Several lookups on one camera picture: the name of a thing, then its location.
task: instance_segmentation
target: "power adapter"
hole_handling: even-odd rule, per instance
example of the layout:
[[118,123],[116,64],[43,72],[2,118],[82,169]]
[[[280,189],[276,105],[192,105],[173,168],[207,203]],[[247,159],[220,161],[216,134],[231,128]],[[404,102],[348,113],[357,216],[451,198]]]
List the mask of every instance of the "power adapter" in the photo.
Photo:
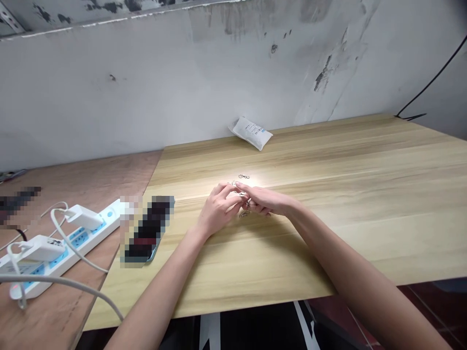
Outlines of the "power adapter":
[[[37,235],[27,242],[19,242],[21,253],[15,254],[20,270],[23,271],[36,266],[38,262],[50,262],[65,252],[62,240],[56,240],[42,235]],[[15,269],[8,255],[0,259],[0,273],[15,273]]]
[[78,227],[90,229],[91,231],[100,227],[104,222],[98,213],[82,207],[79,204],[72,206],[68,210],[61,210],[61,212],[65,215],[67,222]]

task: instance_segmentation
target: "white charger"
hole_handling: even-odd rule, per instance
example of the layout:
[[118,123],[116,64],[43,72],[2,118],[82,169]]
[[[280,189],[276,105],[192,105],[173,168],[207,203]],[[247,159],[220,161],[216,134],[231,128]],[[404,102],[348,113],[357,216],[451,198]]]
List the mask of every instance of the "white charger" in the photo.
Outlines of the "white charger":
[[104,220],[98,213],[93,212],[79,204],[76,204],[68,210],[62,211],[67,222],[87,229],[95,230],[104,223]]

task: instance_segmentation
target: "white power strip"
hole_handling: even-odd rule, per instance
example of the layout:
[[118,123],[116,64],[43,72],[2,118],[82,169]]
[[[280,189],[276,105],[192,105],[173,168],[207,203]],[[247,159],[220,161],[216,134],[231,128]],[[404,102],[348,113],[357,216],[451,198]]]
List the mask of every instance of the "white power strip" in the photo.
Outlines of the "white power strip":
[[[117,199],[99,213],[104,220],[104,223],[100,227],[92,231],[80,227],[72,232],[68,236],[68,239],[81,254],[86,255],[120,226],[120,214],[123,213],[123,208],[124,204],[120,203],[120,199]],[[79,260],[80,258],[75,252],[67,246],[65,252],[54,261],[39,263],[39,265],[33,267],[33,271],[31,271],[31,268],[22,269],[21,274],[60,277]],[[51,283],[47,282],[25,282],[26,298],[36,298],[50,286]],[[10,297],[15,300],[21,299],[21,288],[18,283],[12,283]]]

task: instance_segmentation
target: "wooden table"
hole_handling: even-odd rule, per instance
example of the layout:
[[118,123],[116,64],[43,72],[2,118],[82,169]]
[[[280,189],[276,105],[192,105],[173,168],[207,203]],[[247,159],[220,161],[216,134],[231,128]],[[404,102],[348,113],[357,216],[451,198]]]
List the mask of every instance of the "wooden table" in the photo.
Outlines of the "wooden table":
[[[262,152],[236,137],[167,147],[145,192],[174,195],[151,265],[120,267],[102,292],[126,314],[218,182],[295,196],[396,284],[467,274],[467,142],[389,116],[272,132]],[[174,317],[322,297],[334,289],[287,219],[236,218],[204,246]],[[85,330],[117,326],[97,300]]]
[[[135,201],[141,196],[157,165],[161,152],[140,153],[79,163],[34,169],[0,185],[0,195],[14,195],[25,186],[41,186],[42,192],[11,224],[22,229],[31,218],[42,214],[49,206],[66,201],[70,206],[81,204],[99,212],[121,196]],[[73,226],[65,223],[65,232]],[[50,217],[44,216],[26,232],[29,238],[49,235],[54,230]],[[16,236],[16,231],[0,230],[0,245]],[[108,268],[120,241],[117,229],[94,248],[87,258]],[[99,289],[105,274],[84,262],[78,262],[63,277]],[[74,348],[90,312],[94,296],[64,285],[54,284],[36,299],[28,300],[22,312],[8,294],[9,283],[0,285],[0,349],[69,349]]]

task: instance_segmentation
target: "white packet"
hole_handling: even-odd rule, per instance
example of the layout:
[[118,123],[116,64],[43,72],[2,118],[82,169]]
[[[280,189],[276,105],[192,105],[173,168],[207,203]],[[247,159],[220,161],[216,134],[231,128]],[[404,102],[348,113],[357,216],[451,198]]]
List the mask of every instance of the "white packet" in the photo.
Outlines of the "white packet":
[[236,122],[230,125],[229,130],[241,139],[251,143],[260,151],[272,136],[269,131],[253,122],[250,122],[245,117],[239,118]]

